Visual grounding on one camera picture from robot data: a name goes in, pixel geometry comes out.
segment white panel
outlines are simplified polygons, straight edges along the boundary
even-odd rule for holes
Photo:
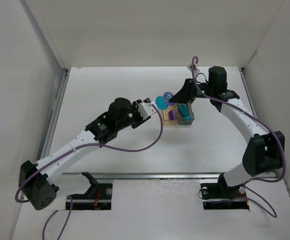
[[[50,50],[50,52],[54,55],[60,67],[65,68],[66,66],[60,56],[60,53],[50,33],[48,25],[39,9],[37,1],[36,0],[20,0],[20,1],[25,2],[28,9],[30,9],[32,16],[34,17],[36,23],[39,25],[39,29],[41,30],[46,42],[48,43],[48,46],[49,46],[48,50]]]
[[[67,67],[245,66],[284,0],[37,0]]]
[[[257,115],[286,137],[290,188],[290,0],[286,0],[245,71]]]
[[[290,200],[284,183],[253,182],[249,186],[275,208],[272,218],[254,203],[250,210],[203,210],[199,181],[117,180],[112,210],[74,211],[62,240],[287,240]],[[265,206],[254,194],[247,195]],[[13,240],[40,240],[53,211],[22,207]],[[49,222],[46,239],[56,239],[68,211]]]
[[[0,240],[15,220],[20,164],[37,158],[54,79],[20,2],[0,0]]]
[[[208,67],[201,67],[208,74]],[[228,87],[250,110],[237,67],[226,67]],[[165,92],[176,93],[191,74],[186,67],[83,67],[72,68],[60,110],[51,153],[71,141],[87,124],[106,112],[115,98],[130,101]],[[73,165],[69,172],[92,173],[220,173],[241,163],[246,142],[240,132],[207,99],[192,104],[189,127],[166,127],[154,147],[138,153],[102,148]],[[126,128],[109,145],[140,149],[159,134],[159,118],[137,129]]]

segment screw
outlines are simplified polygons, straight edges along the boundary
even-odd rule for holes
[[[106,189],[106,194],[111,195],[113,193],[113,190],[109,187]]]
[[[208,188],[204,186],[204,187],[201,189],[201,193],[202,193],[202,194],[207,194],[207,193],[208,193]]]
[[[244,194],[246,192],[245,188],[242,186],[239,187],[238,191],[241,193],[241,194]]]

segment white wall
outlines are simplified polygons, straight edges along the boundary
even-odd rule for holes
[[[186,66],[193,55],[203,66],[246,66],[284,2],[26,1],[38,3],[66,67]]]
[[[0,0],[0,239],[8,239],[20,164],[35,160],[55,71],[19,0]]]
[[[244,71],[257,116],[286,138],[290,188],[290,0],[286,0]]]

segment blue disc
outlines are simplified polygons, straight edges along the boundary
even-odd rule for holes
[[[168,107],[163,96],[158,96],[156,98],[156,105],[160,110],[165,110]]]

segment gray wall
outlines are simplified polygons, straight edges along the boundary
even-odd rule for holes
[[[20,164],[35,160],[55,71],[19,0],[0,0],[0,239],[8,239]]]
[[[283,4],[244,75],[258,117],[285,134],[290,188],[290,0]]]

